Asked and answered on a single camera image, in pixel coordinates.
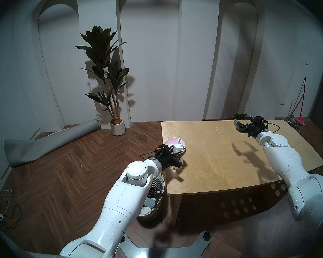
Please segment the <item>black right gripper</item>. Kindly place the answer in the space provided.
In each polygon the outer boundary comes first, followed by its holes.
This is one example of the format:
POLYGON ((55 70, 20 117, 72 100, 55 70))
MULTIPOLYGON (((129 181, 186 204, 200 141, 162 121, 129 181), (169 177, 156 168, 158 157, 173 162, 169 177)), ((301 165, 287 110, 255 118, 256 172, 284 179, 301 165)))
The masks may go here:
POLYGON ((261 116, 244 114, 245 120, 251 121, 249 124, 242 124, 234 118, 236 130, 240 133, 247 133, 248 137, 257 137, 261 132, 268 131, 269 122, 261 116))

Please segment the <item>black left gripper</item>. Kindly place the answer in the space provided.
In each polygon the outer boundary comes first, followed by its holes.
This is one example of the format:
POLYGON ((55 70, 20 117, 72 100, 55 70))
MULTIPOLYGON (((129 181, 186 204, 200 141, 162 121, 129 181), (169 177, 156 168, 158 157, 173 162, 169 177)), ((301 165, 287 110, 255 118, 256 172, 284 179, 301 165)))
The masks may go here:
POLYGON ((157 159, 161 164, 162 171, 170 166, 172 166, 174 170, 181 170, 183 168, 183 160, 178 161, 178 164, 176 164, 175 157, 183 157, 186 150, 173 150, 174 145, 168 146, 167 144, 160 144, 158 148, 155 149, 155 159, 157 159))

